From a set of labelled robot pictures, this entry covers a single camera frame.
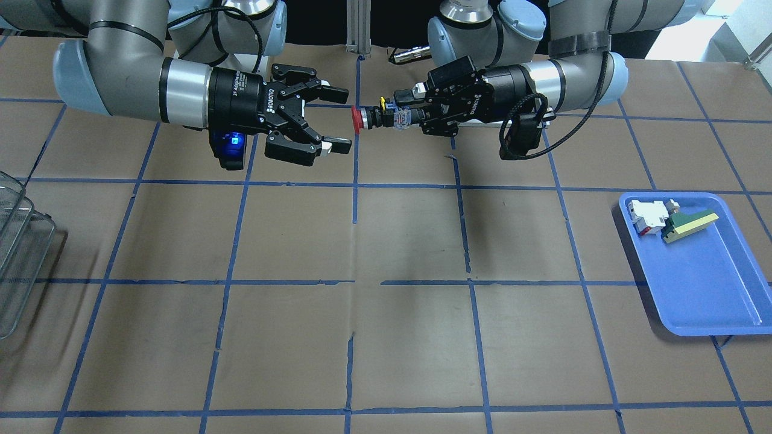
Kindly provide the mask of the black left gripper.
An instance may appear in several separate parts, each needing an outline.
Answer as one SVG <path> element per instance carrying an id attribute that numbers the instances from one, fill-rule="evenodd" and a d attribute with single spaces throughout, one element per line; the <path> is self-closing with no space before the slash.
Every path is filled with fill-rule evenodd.
<path id="1" fill-rule="evenodd" d="M 423 134 L 455 137 L 468 120 L 491 123 L 531 111 L 543 115 L 548 99 L 529 77 L 524 65 L 477 69 L 470 57 L 463 57 L 429 71 L 413 88 L 395 91 L 393 104 L 407 109 L 410 124 L 419 125 Z"/>

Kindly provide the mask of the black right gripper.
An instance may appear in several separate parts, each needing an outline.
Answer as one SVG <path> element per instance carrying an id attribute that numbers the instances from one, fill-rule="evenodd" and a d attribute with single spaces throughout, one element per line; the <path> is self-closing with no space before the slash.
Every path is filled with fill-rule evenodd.
<path id="1" fill-rule="evenodd" d="M 245 148 L 248 135 L 266 134 L 264 156 L 312 166 L 330 153 L 349 154 L 352 140 L 302 130 L 302 101 L 347 104 L 349 90 L 328 85 L 311 67 L 274 63 L 273 81 L 259 74 L 214 67 L 209 77 L 209 143 Z"/>

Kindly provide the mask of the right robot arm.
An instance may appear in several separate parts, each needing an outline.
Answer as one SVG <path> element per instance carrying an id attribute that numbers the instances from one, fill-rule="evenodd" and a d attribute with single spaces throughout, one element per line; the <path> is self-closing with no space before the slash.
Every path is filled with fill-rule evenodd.
<path id="1" fill-rule="evenodd" d="M 222 168 L 242 170 L 248 135 L 265 135 L 265 155 L 312 166 L 319 156 L 347 154 L 351 141 L 314 131 L 306 102 L 344 104 L 349 93 L 313 68 L 272 65 L 270 79 L 166 57 L 162 38 L 177 21 L 168 1 L 95 1 L 86 40 L 63 42 L 54 57 L 55 88 L 70 107 L 209 132 Z"/>

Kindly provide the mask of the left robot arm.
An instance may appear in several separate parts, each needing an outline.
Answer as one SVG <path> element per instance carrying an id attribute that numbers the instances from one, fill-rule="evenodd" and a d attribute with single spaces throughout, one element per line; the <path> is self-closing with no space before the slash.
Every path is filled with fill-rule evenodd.
<path id="1" fill-rule="evenodd" d="M 614 102 L 628 67 L 612 37 L 683 24 L 700 1 L 444 1 L 428 22 L 435 69 L 413 88 L 362 109 L 369 127 L 454 136 L 468 121 L 528 128 L 554 113 Z"/>

